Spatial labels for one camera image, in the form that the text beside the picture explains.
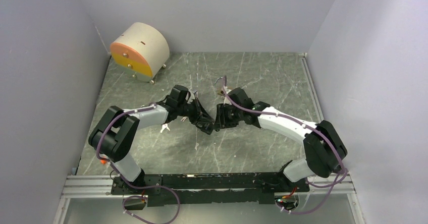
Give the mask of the large brass padlock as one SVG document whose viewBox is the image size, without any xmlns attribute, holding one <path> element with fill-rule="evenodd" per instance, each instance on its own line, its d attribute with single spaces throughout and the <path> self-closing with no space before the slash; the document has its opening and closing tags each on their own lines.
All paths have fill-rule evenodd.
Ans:
<svg viewBox="0 0 428 224">
<path fill-rule="evenodd" d="M 216 79 L 214 86 L 217 87 L 216 94 L 219 96 L 225 96 L 228 93 L 228 87 L 223 77 Z"/>
</svg>

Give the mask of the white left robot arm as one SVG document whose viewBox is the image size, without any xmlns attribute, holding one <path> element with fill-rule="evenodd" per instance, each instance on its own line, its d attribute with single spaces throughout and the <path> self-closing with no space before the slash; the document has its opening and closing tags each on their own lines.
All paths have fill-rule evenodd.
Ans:
<svg viewBox="0 0 428 224">
<path fill-rule="evenodd" d="M 96 157 L 104 160 L 124 178 L 125 188 L 132 194 L 146 186 L 145 172 L 136 163 L 130 150 L 138 130 L 164 125 L 177 117 L 189 120 L 200 131 L 211 134 L 214 119 L 188 88 L 175 85 L 163 100 L 135 109 L 109 107 L 88 137 Z"/>
</svg>

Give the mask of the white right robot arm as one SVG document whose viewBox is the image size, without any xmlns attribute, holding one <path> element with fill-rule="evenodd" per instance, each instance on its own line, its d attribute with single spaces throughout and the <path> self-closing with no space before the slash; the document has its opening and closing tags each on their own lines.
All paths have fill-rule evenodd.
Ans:
<svg viewBox="0 0 428 224">
<path fill-rule="evenodd" d="M 292 190 L 297 181 L 307 177 L 327 178 L 332 173 L 345 172 L 343 159 L 348 152 L 329 121 L 316 123 L 293 117 L 263 101 L 253 102 L 242 88 L 235 88 L 225 95 L 224 103 L 217 105 L 213 128 L 234 128 L 240 122 L 274 131 L 303 146 L 304 156 L 279 171 L 277 182 L 283 191 Z"/>
</svg>

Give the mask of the black padlock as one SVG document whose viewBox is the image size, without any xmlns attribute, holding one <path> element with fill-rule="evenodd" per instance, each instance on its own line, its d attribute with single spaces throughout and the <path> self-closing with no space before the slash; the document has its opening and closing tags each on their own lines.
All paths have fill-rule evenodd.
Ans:
<svg viewBox="0 0 428 224">
<path fill-rule="evenodd" d="M 208 135 L 213 132 L 214 124 L 212 122 L 203 122 L 200 123 L 200 130 Z"/>
</svg>

